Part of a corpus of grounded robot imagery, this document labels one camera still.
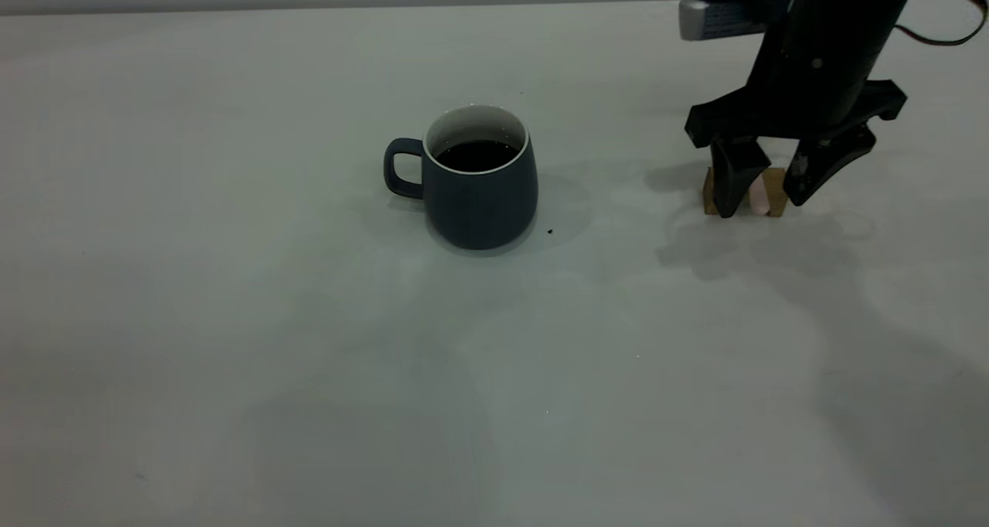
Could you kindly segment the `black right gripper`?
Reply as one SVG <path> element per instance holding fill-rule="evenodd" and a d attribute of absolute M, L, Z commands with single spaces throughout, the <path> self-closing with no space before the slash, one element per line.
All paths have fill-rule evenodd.
<path fill-rule="evenodd" d="M 770 167 L 756 137 L 830 138 L 801 141 L 784 176 L 788 199 L 802 206 L 875 147 L 863 122 L 894 120 L 904 107 L 894 81 L 869 76 L 908 0 L 699 1 L 719 24 L 764 33 L 745 86 L 692 107 L 685 125 L 695 147 L 712 143 L 720 217 L 734 216 Z"/>

